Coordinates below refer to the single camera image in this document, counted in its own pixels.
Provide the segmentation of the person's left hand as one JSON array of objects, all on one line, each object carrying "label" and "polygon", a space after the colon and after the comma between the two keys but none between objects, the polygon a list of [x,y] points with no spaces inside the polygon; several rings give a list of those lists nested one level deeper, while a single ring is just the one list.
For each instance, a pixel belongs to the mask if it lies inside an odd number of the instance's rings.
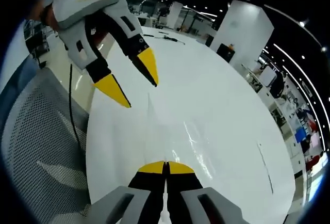
[{"label": "person's left hand", "polygon": [[49,26],[52,30],[58,31],[59,25],[55,18],[53,5],[44,6],[44,0],[37,0],[33,5],[27,19],[40,21],[42,24]]}]

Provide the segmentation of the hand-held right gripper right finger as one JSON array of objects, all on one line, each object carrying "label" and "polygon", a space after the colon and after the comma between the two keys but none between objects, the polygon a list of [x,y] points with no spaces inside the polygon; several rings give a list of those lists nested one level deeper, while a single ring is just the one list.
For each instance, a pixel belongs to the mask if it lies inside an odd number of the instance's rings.
[{"label": "hand-held right gripper right finger", "polygon": [[247,223],[239,206],[203,187],[187,165],[167,162],[167,209],[172,223]]}]

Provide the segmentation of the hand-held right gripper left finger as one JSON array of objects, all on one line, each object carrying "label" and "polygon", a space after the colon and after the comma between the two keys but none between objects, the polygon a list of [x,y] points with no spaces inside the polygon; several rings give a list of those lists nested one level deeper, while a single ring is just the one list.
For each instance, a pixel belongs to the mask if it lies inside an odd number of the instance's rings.
[{"label": "hand-held right gripper left finger", "polygon": [[158,223],[163,210],[165,161],[141,167],[128,186],[119,186],[91,205],[86,223]]}]

